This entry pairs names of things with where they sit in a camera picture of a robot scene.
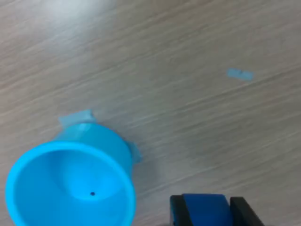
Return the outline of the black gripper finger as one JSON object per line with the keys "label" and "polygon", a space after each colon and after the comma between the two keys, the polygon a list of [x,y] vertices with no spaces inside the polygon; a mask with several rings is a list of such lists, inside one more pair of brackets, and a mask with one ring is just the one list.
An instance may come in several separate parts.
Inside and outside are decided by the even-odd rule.
{"label": "black gripper finger", "polygon": [[170,225],[193,226],[196,210],[195,194],[170,196]]}
{"label": "black gripper finger", "polygon": [[243,197],[230,198],[233,226],[265,226]]}

